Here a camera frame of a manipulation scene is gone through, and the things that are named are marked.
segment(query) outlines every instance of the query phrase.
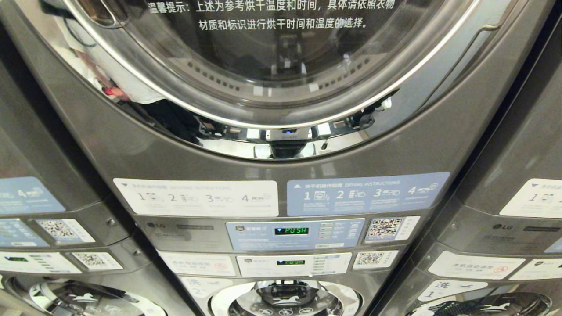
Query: qr code sticker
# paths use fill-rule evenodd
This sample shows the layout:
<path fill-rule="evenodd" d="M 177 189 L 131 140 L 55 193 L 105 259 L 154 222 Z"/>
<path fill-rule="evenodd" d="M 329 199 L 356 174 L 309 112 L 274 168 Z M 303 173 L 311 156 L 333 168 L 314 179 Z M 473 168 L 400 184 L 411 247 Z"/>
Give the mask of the qr code sticker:
<path fill-rule="evenodd" d="M 360 252 L 357 255 L 355 265 L 378 265 L 384 257 L 384 252 Z"/>
<path fill-rule="evenodd" d="M 394 237 L 398 233 L 402 221 L 401 218 L 374 219 L 367 237 Z"/>
<path fill-rule="evenodd" d="M 74 239 L 77 235 L 70 227 L 62 221 L 58 220 L 42 220 L 39 225 L 43 227 L 55 239 Z"/>
<path fill-rule="evenodd" d="M 107 252 L 73 252 L 90 270 L 119 270 L 123 267 Z"/>

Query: dryer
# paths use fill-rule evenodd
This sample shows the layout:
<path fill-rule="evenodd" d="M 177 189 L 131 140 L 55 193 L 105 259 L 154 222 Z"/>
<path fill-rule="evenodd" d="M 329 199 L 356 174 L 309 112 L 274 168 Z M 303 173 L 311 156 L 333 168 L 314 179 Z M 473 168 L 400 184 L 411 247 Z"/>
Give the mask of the dryer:
<path fill-rule="evenodd" d="M 373 315 L 561 314 L 561 19 L 557 3 L 509 111 Z"/>
<path fill-rule="evenodd" d="M 553 3 L 0 6 L 201 312 L 286 316 L 368 311 Z"/>
<path fill-rule="evenodd" d="M 192 315 L 0 35 L 2 291 L 47 315 Z"/>

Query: control panel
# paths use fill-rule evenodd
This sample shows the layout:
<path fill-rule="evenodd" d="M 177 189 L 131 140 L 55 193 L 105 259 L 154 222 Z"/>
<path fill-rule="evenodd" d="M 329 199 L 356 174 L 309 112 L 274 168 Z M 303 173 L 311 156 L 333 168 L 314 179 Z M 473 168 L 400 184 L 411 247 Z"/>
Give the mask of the control panel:
<path fill-rule="evenodd" d="M 311 250 L 355 247 L 364 218 L 303 222 L 227 223 L 234 250 Z"/>

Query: front-loading washer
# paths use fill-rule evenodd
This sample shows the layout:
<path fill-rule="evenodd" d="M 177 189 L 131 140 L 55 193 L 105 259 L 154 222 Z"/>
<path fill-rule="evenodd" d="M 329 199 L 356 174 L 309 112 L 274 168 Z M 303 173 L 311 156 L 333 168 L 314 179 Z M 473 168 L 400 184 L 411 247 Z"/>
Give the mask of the front-loading washer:
<path fill-rule="evenodd" d="M 240 285 L 240 306 L 314 293 L 331 309 L 343 292 L 364 314 L 553 3 L 0 6 L 61 118 L 179 278 L 211 278 L 214 298 Z M 219 302 L 199 299 L 204 313 Z"/>

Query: blue sticker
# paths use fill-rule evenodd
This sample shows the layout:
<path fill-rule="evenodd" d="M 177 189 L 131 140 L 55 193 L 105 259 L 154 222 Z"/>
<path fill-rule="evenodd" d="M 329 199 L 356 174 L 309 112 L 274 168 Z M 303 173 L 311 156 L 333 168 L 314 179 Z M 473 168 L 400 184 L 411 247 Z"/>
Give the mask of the blue sticker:
<path fill-rule="evenodd" d="M 355 247 L 364 218 L 302 222 L 227 223 L 234 250 L 310 250 Z"/>
<path fill-rule="evenodd" d="M 562 238 L 558 239 L 545 252 L 562 252 Z"/>
<path fill-rule="evenodd" d="M 289 216 L 387 213 L 430 207 L 448 172 L 389 177 L 290 180 Z"/>
<path fill-rule="evenodd" d="M 19 219 L 0 219 L 0 247 L 48 246 L 48 243 Z"/>
<path fill-rule="evenodd" d="M 0 215 L 64 212 L 36 177 L 0 179 Z"/>

